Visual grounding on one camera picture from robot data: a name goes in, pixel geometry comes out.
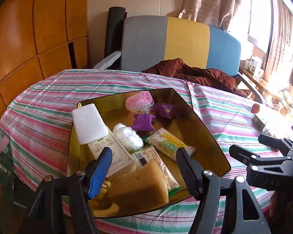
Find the white foam block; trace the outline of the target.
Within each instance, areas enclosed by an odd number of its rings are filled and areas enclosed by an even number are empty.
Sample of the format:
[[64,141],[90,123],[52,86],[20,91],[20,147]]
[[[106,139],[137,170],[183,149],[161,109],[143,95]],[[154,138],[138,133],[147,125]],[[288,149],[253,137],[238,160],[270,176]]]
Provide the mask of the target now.
[[108,128],[94,104],[72,110],[72,118],[78,142],[81,145],[108,135]]

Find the white printed carton box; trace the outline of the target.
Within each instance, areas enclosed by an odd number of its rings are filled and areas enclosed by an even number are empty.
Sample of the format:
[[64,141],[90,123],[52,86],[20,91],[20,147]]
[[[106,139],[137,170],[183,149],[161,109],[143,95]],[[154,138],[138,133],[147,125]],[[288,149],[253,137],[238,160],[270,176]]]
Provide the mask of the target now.
[[109,181],[112,181],[123,174],[133,172],[137,168],[136,161],[134,161],[109,128],[108,134],[105,137],[89,142],[87,145],[91,150],[94,159],[98,158],[105,147],[112,150],[112,163],[106,176]]

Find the pink hair roller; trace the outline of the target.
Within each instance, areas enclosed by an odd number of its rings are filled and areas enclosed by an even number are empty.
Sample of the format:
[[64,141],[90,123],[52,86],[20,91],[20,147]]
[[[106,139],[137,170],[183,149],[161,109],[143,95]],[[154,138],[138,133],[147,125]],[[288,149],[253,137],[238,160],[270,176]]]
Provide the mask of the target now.
[[142,91],[126,99],[125,108],[131,112],[149,113],[154,105],[149,91]]

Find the green white small carton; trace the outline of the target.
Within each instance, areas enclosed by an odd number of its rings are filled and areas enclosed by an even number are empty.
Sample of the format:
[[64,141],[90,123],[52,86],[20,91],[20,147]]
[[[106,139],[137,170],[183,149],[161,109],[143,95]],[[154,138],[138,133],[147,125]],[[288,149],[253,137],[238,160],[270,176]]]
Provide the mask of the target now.
[[252,117],[252,123],[256,126],[258,130],[263,130],[266,126],[266,122],[264,121],[264,119],[256,114]]

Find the beige patterned curtain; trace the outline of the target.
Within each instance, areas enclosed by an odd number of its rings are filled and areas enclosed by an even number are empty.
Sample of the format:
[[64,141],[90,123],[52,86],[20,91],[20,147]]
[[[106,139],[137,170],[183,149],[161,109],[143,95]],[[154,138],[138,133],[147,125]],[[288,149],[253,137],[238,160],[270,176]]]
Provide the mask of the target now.
[[180,19],[211,25],[226,31],[242,0],[185,0]]

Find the yellow sponge in tray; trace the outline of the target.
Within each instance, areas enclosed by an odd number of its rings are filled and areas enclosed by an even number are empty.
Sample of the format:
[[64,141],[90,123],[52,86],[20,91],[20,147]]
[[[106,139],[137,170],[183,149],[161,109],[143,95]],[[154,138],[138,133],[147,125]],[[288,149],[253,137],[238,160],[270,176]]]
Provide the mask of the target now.
[[107,197],[128,214],[150,211],[169,202],[162,171],[154,161],[114,179]]

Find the orange tangerine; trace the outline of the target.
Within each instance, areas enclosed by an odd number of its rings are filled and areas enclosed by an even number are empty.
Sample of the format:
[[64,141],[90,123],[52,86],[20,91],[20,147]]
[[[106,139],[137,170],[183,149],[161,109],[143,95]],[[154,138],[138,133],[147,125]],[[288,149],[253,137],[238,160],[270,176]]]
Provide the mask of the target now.
[[260,112],[260,105],[255,103],[252,105],[252,108],[251,108],[251,111],[252,113],[256,114],[256,113],[259,113]]

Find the pink cloth on shelf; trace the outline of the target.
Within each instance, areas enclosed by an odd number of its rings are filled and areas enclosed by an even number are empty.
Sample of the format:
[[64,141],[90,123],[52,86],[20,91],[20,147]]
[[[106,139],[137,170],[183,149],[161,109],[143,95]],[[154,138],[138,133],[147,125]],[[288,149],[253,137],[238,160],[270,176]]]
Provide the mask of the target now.
[[9,138],[6,135],[0,135],[0,154],[4,153],[7,154],[8,152],[8,145],[9,145]]

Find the dark red blanket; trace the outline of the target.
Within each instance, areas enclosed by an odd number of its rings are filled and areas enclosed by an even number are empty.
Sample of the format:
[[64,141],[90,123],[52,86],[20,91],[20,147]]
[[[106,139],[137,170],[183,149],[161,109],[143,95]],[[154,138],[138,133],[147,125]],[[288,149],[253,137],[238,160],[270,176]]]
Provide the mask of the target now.
[[186,80],[201,86],[223,90],[243,98],[247,98],[251,94],[249,89],[239,89],[236,86],[236,80],[222,70],[190,67],[181,58],[160,61],[142,72]]

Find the black rolled mat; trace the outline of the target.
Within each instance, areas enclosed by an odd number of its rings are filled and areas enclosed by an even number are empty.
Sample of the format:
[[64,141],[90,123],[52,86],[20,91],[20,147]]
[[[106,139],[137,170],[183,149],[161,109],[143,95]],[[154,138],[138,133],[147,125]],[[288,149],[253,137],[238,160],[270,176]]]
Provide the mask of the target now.
[[124,7],[114,6],[109,8],[105,36],[105,58],[121,49],[126,16],[127,12]]

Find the purple packet on table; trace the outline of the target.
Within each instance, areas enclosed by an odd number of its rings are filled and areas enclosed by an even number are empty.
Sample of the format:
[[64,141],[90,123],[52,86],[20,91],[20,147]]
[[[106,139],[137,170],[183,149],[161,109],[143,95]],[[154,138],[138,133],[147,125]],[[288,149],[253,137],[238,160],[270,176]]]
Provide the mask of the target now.
[[173,119],[175,117],[175,107],[169,103],[156,103],[151,107],[151,112],[156,116]]

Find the white boxes on side table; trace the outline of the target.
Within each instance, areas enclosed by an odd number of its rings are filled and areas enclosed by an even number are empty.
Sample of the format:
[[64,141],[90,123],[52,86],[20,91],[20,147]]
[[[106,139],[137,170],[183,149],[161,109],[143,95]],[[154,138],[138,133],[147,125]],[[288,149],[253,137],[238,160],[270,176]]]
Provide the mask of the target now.
[[264,71],[261,69],[263,60],[258,56],[252,56],[250,60],[245,61],[244,69],[252,74],[255,79],[260,78]]

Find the green yellow snack packet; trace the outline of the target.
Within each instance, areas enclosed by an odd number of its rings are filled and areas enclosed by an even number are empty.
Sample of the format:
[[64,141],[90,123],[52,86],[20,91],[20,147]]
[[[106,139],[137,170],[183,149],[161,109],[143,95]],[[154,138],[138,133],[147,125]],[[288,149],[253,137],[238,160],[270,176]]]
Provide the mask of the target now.
[[184,148],[189,156],[193,156],[197,151],[197,148],[186,145],[163,127],[149,135],[144,141],[174,161],[176,161],[179,148]]

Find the orange wooden wardrobe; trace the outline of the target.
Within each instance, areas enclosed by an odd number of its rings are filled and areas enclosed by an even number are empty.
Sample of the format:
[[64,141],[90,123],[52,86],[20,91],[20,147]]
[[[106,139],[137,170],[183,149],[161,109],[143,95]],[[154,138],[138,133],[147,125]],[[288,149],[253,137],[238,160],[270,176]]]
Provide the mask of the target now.
[[89,67],[87,0],[5,0],[0,7],[0,119],[25,89]]

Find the striped pink green tablecloth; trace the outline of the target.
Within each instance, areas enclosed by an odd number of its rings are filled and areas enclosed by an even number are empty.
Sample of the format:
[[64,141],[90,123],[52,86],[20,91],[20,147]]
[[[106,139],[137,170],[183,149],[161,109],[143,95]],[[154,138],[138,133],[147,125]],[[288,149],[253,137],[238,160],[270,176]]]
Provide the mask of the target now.
[[67,171],[71,112],[83,100],[135,90],[173,88],[208,127],[227,153],[233,144],[262,157],[280,152],[258,142],[253,102],[182,79],[119,70],[69,69],[35,83],[19,94],[0,120],[10,139],[14,172],[35,190],[45,175]]

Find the gold metal tray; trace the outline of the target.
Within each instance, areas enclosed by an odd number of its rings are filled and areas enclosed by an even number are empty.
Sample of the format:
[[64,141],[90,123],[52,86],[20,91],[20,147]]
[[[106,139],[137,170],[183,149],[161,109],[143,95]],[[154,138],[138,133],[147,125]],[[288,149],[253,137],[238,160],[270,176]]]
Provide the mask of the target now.
[[[113,129],[118,123],[132,125],[134,114],[125,108],[127,98],[135,95],[134,91],[84,100],[77,107],[95,104],[104,123]],[[222,177],[231,170],[231,166],[219,144],[194,110],[173,88],[151,89],[150,94],[155,103],[171,104],[176,111],[173,119],[158,117],[154,128],[165,128],[188,146],[196,148],[192,158],[202,168]],[[94,157],[88,145],[80,145],[74,129],[69,140],[67,176],[84,169]]]

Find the wooden side table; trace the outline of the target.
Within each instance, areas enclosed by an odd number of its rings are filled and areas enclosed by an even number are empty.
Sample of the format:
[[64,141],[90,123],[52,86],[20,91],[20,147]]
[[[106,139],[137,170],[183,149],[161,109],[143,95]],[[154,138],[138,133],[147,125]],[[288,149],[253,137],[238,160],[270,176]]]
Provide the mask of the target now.
[[254,85],[269,107],[284,115],[293,111],[293,91],[289,89],[289,86],[282,90],[273,89],[262,78],[255,79],[249,70],[240,67],[239,72]]

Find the purple packet in tray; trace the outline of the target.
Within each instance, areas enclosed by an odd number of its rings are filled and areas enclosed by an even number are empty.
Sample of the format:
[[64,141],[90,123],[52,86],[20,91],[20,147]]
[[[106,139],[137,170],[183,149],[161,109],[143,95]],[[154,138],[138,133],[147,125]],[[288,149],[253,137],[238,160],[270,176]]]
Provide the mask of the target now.
[[136,113],[134,114],[135,121],[131,128],[138,131],[154,131],[152,122],[155,119],[155,115],[149,113]]

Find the yellow cloth pouch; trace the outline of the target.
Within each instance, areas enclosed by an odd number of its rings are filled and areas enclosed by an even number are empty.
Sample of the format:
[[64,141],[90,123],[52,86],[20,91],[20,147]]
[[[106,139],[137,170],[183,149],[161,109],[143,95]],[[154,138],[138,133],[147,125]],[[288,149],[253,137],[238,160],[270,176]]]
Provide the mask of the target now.
[[99,194],[95,195],[92,200],[88,201],[94,218],[112,217],[119,213],[120,208],[107,197],[110,186],[111,182],[105,179],[100,188]]

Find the grey yellow blue chair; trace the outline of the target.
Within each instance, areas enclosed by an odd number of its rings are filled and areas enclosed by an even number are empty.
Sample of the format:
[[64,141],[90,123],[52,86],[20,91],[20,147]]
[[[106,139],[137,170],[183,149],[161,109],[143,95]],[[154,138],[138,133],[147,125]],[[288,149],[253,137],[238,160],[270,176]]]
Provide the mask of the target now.
[[238,78],[264,104],[263,96],[239,72],[240,55],[240,42],[219,28],[186,19],[140,15],[124,20],[121,47],[93,68],[104,70],[120,60],[121,70],[142,72],[162,60],[180,58],[190,67],[219,69]]

